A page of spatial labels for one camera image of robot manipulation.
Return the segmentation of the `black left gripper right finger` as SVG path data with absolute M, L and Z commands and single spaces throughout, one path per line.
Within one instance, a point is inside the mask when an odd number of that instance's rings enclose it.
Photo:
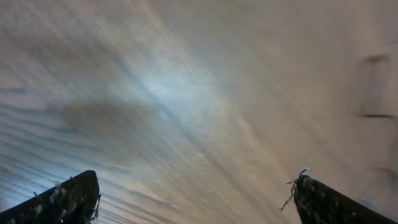
M 289 182 L 286 206 L 293 201 L 302 224 L 397 224 L 306 174 L 304 168 Z

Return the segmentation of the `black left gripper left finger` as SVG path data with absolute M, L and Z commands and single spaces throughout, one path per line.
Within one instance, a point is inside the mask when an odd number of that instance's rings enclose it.
M 100 198 L 96 172 L 86 170 L 1 212 L 1 224 L 91 224 Z

